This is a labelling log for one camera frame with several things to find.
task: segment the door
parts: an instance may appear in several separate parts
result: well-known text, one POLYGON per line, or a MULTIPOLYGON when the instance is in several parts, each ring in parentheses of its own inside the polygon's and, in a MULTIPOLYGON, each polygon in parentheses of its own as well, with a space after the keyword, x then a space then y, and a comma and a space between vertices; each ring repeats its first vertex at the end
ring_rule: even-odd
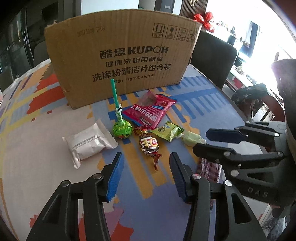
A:
POLYGON ((0 36, 0 66, 2 71, 11 67, 14 79, 31 68, 24 45, 21 12, 16 15, 0 36))

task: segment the black chair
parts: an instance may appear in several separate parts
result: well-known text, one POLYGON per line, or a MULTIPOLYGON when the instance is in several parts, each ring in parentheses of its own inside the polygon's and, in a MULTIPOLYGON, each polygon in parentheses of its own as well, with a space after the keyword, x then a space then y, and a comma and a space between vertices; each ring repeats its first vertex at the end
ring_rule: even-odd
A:
POLYGON ((237 50, 223 40, 200 32, 191 64, 222 89, 237 57, 237 50))

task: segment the gold candy wrapper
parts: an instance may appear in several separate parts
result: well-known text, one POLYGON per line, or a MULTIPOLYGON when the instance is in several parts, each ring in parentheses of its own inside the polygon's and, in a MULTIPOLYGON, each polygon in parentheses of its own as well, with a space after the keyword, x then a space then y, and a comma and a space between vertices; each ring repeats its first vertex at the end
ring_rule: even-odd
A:
POLYGON ((155 135, 171 142, 176 136, 183 133, 184 129, 170 121, 167 121, 164 126, 158 127, 151 132, 155 135))

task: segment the red decoration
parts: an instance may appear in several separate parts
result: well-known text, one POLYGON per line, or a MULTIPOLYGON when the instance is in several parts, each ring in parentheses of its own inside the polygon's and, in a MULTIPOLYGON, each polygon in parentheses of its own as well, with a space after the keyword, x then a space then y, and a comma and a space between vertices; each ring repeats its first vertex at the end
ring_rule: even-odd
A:
POLYGON ((214 21, 214 16, 211 12, 205 13, 205 18, 201 14, 195 14, 193 17, 194 21, 197 21, 199 23, 202 23, 206 30, 213 33, 215 31, 213 25, 211 25, 209 22, 214 21))
POLYGON ((211 12, 205 13, 205 21, 207 22, 214 22, 214 16, 211 12))
POLYGON ((194 21, 197 21, 199 23, 204 23, 205 20, 203 18, 203 16, 201 14, 195 14, 194 17, 193 17, 193 20, 194 21))
POLYGON ((203 26, 205 27, 206 30, 208 30, 211 33, 215 31, 213 25, 211 25, 209 22, 204 22, 203 26))

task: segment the lollipop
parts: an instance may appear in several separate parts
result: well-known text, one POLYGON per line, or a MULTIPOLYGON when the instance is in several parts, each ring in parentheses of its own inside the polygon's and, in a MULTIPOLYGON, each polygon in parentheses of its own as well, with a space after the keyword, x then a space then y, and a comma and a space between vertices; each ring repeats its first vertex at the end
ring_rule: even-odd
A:
POLYGON ((114 102, 115 102, 115 114, 117 116, 117 122, 113 126, 113 134, 114 136, 125 139, 130 136, 130 134, 133 131, 133 127, 129 122, 124 120, 121 115, 121 103, 118 104, 117 100, 117 94, 116 94, 116 88, 115 88, 115 83, 114 79, 111 79, 111 86, 112 86, 112 92, 113 92, 113 97, 114 97, 114 102))

